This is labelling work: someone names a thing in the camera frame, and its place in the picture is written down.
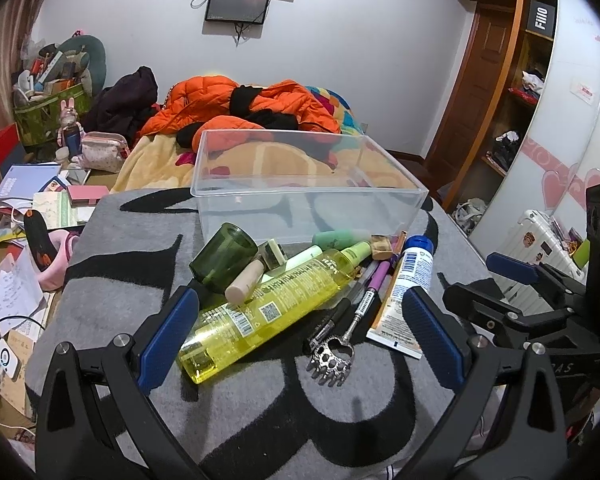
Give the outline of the yellow spray bottle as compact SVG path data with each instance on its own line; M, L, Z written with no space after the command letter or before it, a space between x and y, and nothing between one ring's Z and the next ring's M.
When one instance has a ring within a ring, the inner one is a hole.
M258 285L242 304L202 311L178 352L178 364L194 384L201 384L327 304L371 254L369 242L330 248Z

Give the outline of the white blue cream tube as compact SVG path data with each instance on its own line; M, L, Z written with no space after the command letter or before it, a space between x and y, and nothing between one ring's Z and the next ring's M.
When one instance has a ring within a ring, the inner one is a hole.
M429 290L433 267L432 241L423 235L410 236L405 241L387 295L366 333L367 339L414 359L422 357L422 350L405 321L402 301L414 286Z

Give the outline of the purple handle back scratcher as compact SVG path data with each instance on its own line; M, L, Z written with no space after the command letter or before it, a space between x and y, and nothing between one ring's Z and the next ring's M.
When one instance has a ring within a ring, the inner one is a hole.
M321 386L340 387L350 374L355 357L354 331L376 300L391 266L389 260L377 262L379 266L366 283L361 300L355 300L327 338L309 353L306 370Z

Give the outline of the dark green glass bottle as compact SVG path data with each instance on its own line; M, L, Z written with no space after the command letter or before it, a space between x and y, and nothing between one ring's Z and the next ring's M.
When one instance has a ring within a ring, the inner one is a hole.
M225 292L256 255L256 242L239 226L224 222L189 263L189 282L201 295Z

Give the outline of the wooden wardrobe shelf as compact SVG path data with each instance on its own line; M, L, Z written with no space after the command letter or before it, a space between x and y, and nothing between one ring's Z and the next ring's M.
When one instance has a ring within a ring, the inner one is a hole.
M508 130L526 134L536 103L522 94L521 76L546 74L553 50L552 36L528 25L534 0L470 1L476 8L466 48L425 159L447 212L474 197L488 202L504 181L493 142Z

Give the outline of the mint green tube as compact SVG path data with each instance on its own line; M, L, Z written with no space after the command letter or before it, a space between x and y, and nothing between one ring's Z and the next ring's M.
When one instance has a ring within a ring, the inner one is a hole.
M327 250L334 248L341 250L361 242L369 242L372 234L367 230L331 230L318 232L312 237L312 244Z

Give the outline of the small square compact box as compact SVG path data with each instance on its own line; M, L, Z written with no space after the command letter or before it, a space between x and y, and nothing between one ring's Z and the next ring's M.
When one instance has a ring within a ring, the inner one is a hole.
M274 238L270 238L258 247L257 258L267 271L277 269L287 262L283 249Z

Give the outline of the colourful yellow bedspread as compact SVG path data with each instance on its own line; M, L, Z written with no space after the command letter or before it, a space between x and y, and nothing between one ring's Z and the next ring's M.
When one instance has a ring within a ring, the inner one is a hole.
M304 136L286 141L253 140L226 151L212 153L202 166L205 177L284 177L290 185L325 184L334 177L339 184L347 179L378 188L414 188L416 181L405 174L398 162L381 153L362 135L350 106L336 92L311 87L311 92L337 119L341 133L325 156L312 155L311 144L298 148ZM193 181L196 154L180 148L175 136L144 136L122 166L114 184L116 192L139 188L184 188Z

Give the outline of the blue notebook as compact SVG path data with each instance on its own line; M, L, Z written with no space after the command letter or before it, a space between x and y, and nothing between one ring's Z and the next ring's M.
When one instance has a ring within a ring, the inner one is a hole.
M0 184L0 200L32 200L61 170L57 164L12 165Z

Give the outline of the black Fiio box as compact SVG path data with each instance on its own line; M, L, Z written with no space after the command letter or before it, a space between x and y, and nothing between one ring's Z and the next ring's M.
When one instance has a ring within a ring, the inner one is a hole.
M526 31L547 39L554 38L556 8L551 4L531 0Z

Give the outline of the pink floral pouch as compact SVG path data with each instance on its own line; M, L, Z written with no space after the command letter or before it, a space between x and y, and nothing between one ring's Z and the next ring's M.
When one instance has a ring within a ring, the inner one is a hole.
M129 154L128 142L121 134L92 131L81 140L79 163L84 169L116 174Z

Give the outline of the pink rabbit figurine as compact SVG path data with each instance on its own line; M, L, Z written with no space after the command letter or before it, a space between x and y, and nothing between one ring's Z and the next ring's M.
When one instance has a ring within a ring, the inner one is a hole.
M68 148L69 157L73 158L82 153L81 142L84 130L79 122L76 103L73 98L60 102L59 129L57 144L60 148Z

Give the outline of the green storage basket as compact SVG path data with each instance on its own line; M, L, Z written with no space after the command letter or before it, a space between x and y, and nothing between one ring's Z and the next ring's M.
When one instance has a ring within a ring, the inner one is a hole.
M82 84L76 84L53 96L44 96L42 100L24 107L14 108L20 141L24 146L37 146L57 136L59 128L60 102L73 99L78 114L91 108L92 98L85 92Z

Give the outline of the orange puffer jacket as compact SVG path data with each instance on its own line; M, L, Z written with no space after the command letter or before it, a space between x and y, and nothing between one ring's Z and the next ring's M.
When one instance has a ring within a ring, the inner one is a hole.
M196 152L204 131L236 129L340 133L337 119L297 81L253 87L216 75L195 76L172 87L136 136L179 136Z

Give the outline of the green neck pillow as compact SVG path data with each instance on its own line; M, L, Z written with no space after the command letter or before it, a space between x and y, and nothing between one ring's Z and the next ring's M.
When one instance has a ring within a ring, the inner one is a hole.
M67 56L78 56L80 63L90 73L91 96L97 96L105 85L107 58L104 44L92 35L72 36L58 46Z

